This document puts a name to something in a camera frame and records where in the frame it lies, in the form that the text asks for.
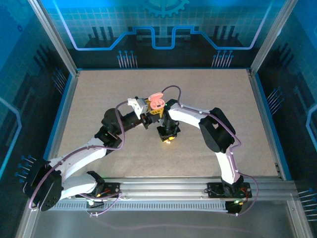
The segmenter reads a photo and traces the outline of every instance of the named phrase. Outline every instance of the enclosure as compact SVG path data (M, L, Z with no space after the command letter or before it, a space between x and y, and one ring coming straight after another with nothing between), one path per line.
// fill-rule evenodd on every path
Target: enclosure
M316 10L309 0L0 0L1 237L315 237ZM204 193L220 166L183 122L170 144L157 125L137 126L122 150L74 174L120 184L106 214L91 218L76 197L28 208L27 160L66 155L108 109L169 85L234 127L237 167L257 181L245 177L244 206L256 200L246 215L223 214L226 200Z

